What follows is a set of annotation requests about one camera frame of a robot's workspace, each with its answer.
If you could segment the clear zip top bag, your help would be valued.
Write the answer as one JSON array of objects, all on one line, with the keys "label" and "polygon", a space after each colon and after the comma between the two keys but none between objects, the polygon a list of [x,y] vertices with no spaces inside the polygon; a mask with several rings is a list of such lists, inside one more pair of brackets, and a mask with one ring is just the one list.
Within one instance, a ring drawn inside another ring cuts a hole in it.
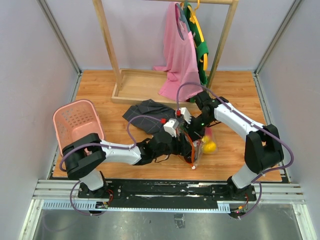
[{"label": "clear zip top bag", "polygon": [[203,145],[204,145],[204,143],[207,143],[209,141],[215,142],[216,150],[215,150],[214,153],[216,153],[218,151],[217,142],[216,142],[216,139],[215,139],[215,136],[214,136],[213,132],[212,132],[212,137],[211,138],[204,135],[202,138],[192,141],[191,137],[187,134],[187,130],[184,127],[181,127],[180,128],[180,133],[177,136],[178,140],[179,140],[179,136],[186,136],[188,138],[189,142],[192,144],[191,157],[183,157],[183,156],[180,155],[180,153],[178,154],[178,157],[182,161],[184,161],[188,165],[190,165],[192,170],[195,170],[198,167],[199,162],[201,161],[203,155],[211,155],[211,154],[204,154],[203,153]]}]

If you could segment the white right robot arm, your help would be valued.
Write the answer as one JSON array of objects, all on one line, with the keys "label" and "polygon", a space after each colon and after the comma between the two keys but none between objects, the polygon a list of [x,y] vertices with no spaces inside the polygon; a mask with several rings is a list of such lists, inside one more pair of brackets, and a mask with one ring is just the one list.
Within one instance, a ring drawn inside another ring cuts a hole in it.
[{"label": "white right robot arm", "polygon": [[205,136],[205,128],[221,122],[237,133],[245,142],[244,165],[227,180],[226,193],[232,200],[240,199],[253,180],[263,171],[284,159],[277,127],[256,122],[238,111],[225,98],[211,98],[206,91],[198,93],[195,103],[201,114],[186,124],[189,137],[195,141]]}]

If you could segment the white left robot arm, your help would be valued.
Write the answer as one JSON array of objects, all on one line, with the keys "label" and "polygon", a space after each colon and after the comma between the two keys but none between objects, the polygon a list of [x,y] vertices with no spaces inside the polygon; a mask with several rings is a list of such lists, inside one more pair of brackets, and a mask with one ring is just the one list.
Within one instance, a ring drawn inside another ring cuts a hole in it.
[{"label": "white left robot arm", "polygon": [[184,134],[171,136],[161,131],[136,144],[118,144],[100,139],[90,133],[62,148],[64,170],[70,180],[84,183],[91,194],[101,198],[107,193],[103,174],[96,168],[106,163],[125,163],[132,166],[150,164],[161,156],[182,156],[192,163],[195,147]]}]

